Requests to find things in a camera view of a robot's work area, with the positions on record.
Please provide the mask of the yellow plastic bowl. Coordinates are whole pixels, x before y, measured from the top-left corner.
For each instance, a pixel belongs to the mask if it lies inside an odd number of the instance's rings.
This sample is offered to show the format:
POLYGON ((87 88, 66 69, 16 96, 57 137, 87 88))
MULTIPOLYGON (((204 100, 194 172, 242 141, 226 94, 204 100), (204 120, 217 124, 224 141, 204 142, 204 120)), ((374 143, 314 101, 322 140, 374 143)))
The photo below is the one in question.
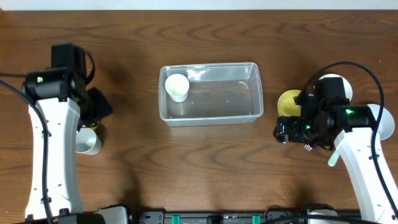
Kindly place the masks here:
POLYGON ((279 116, 300 116, 300 107, 294 101, 300 92, 300 90, 288 90, 281 94, 277 102, 279 116))

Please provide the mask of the grey plastic cup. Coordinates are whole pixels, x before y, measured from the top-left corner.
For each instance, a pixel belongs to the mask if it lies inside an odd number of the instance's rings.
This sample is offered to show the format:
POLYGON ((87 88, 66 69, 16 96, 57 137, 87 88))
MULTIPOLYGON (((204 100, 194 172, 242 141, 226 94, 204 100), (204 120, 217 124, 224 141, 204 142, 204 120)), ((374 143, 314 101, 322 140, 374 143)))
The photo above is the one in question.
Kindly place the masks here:
POLYGON ((102 142, 97 134, 90 128, 81 128, 76 133, 76 152, 94 156, 102 150, 102 142))

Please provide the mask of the yellow plastic cup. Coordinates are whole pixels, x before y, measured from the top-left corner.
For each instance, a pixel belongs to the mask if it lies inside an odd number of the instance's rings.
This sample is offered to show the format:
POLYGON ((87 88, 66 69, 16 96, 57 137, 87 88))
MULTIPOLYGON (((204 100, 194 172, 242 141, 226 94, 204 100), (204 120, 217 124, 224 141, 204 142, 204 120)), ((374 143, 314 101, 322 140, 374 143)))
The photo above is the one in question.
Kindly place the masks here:
POLYGON ((90 128, 90 129, 92 129, 92 130, 95 130, 98 126, 99 126, 99 122, 92 123, 92 124, 90 124, 90 125, 83 125, 82 127, 83 127, 83 128, 90 128))

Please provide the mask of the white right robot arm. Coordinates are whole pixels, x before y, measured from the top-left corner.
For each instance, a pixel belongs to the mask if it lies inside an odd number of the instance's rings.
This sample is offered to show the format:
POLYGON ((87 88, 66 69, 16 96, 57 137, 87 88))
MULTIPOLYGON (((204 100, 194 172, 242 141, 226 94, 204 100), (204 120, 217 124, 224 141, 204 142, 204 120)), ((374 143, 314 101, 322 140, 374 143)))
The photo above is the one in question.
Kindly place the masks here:
POLYGON ((394 132, 394 118, 379 105, 332 106, 313 118, 280 116, 277 142, 309 147, 335 147, 342 158, 363 220, 397 223, 397 185, 387 165, 381 141, 394 132))

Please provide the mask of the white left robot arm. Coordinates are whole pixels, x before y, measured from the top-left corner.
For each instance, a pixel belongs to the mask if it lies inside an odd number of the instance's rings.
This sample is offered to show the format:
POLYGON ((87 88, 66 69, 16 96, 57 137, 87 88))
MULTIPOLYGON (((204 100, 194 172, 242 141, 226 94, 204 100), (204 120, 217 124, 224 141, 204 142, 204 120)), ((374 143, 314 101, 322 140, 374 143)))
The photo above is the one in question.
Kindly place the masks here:
POLYGON ((87 89, 95 71, 58 67, 32 72, 22 86, 33 129, 28 222, 52 222, 83 213, 76 155, 96 155, 102 142, 90 128, 113 112, 102 92, 87 89))

